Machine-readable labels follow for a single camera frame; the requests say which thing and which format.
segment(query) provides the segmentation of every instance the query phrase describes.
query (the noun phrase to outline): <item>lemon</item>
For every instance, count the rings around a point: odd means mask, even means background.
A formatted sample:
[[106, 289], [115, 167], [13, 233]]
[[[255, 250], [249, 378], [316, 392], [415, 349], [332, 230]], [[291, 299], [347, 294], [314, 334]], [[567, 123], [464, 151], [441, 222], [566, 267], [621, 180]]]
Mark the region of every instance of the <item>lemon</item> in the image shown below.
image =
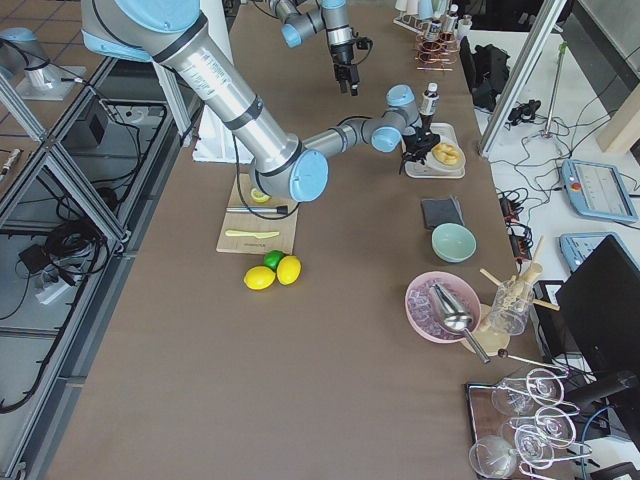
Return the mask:
[[264, 192], [261, 192], [257, 188], [251, 189], [251, 199], [256, 203], [268, 202], [271, 197]]
[[263, 290], [276, 279], [276, 274], [269, 267], [260, 265], [250, 268], [244, 276], [244, 284], [251, 290]]
[[278, 263], [278, 281], [282, 285], [291, 285], [298, 279], [301, 270], [302, 264], [298, 257], [294, 255], [286, 256]]
[[282, 260], [284, 256], [285, 256], [284, 252], [281, 252], [280, 250], [271, 250], [269, 253], [267, 253], [264, 256], [264, 260], [262, 260], [262, 264], [265, 267], [269, 267], [271, 270], [275, 272], [276, 269], [278, 268], [278, 264], [280, 263], [280, 260]]

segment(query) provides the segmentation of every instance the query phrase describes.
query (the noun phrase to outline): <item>wooden cutting board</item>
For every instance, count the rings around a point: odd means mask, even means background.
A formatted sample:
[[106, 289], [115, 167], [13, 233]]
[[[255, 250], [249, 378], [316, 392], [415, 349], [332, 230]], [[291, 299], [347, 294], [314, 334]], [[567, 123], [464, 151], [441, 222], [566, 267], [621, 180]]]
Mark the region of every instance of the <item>wooden cutting board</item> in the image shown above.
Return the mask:
[[[251, 181], [249, 179], [249, 175], [246, 173], [240, 174], [240, 188], [242, 189], [242, 196], [250, 207], [276, 207], [279, 205], [288, 205], [289, 211], [291, 211], [296, 206], [295, 200], [278, 197], [272, 197], [265, 203], [258, 204], [253, 202], [251, 200]], [[240, 200], [240, 195], [238, 195], [235, 178], [227, 206], [243, 206], [242, 200]], [[218, 252], [225, 253], [252, 253], [256, 255], [263, 255], [271, 250], [281, 250], [290, 255], [293, 253], [293, 241], [296, 235], [297, 220], [298, 211], [281, 220], [264, 220], [251, 213], [227, 212], [224, 216], [224, 221], [222, 222], [222, 228], [220, 229], [220, 236], [218, 237], [216, 250]], [[244, 230], [248, 232], [277, 231], [280, 233], [276, 237], [257, 239], [254, 237], [227, 237], [225, 235], [227, 230]]]

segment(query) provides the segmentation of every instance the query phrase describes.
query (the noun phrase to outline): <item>wooden stick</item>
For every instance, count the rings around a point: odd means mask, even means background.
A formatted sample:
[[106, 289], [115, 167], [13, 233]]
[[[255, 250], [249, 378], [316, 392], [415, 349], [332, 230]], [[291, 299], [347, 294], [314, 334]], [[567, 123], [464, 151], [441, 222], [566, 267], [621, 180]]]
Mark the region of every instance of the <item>wooden stick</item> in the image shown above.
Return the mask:
[[500, 283], [502, 283], [496, 277], [494, 277], [489, 272], [487, 272], [484, 268], [480, 269], [480, 273], [483, 274], [485, 277], [487, 277], [494, 285], [498, 287], [500, 286]]
[[554, 310], [556, 312], [560, 311], [559, 306], [554, 305], [553, 303], [545, 302], [544, 300], [538, 300], [537, 298], [534, 298], [533, 303], [535, 303], [536, 305], [540, 305], [541, 307], [548, 308], [549, 310]]
[[542, 252], [542, 247], [544, 246], [544, 235], [540, 237], [540, 241], [538, 242], [538, 246], [536, 247], [536, 251], [533, 254], [533, 258], [531, 259], [531, 263], [539, 263], [538, 256]]

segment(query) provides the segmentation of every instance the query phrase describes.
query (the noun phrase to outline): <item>black bag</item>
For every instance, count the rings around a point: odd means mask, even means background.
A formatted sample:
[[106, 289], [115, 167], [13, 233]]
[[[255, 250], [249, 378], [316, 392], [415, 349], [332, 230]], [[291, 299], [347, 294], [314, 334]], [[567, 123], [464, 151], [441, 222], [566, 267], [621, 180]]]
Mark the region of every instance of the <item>black bag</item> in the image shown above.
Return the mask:
[[509, 79], [507, 55], [503, 50], [489, 44], [476, 45], [476, 53], [471, 54], [469, 40], [463, 38], [460, 43], [460, 60], [467, 79], [469, 92], [476, 107], [493, 112], [496, 97], [502, 93]]

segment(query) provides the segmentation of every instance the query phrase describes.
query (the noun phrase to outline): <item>computer monitor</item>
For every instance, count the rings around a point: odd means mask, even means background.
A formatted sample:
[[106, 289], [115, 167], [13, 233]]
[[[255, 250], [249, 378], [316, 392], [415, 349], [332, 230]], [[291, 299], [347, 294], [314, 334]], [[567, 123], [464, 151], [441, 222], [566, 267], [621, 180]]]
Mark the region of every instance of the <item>computer monitor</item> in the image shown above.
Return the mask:
[[[603, 392], [616, 383], [620, 372], [640, 377], [640, 270], [613, 236], [596, 247], [556, 297], [596, 383], [606, 386]], [[607, 398], [640, 448], [640, 388]]]

